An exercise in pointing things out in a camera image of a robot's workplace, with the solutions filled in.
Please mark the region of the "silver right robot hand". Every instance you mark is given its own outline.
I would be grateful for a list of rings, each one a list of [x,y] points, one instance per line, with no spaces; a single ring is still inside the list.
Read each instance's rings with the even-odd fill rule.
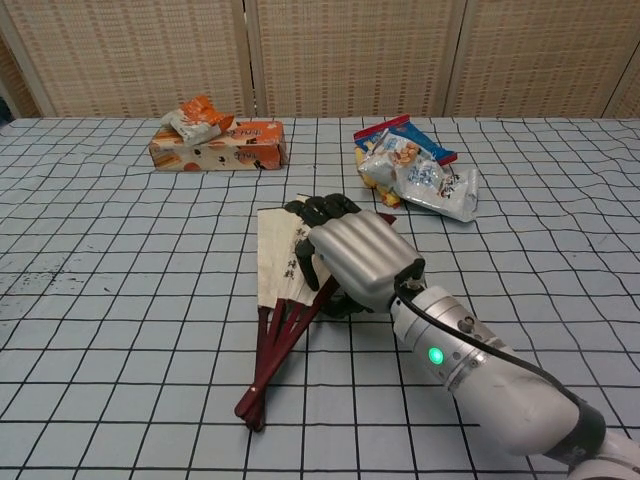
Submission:
[[[288,202],[309,232],[295,254],[307,285],[320,289],[313,260],[318,259],[341,287],[341,297],[322,308],[343,318],[363,310],[386,313],[397,289],[415,296],[425,288],[425,259],[378,213],[363,210],[342,194]]]

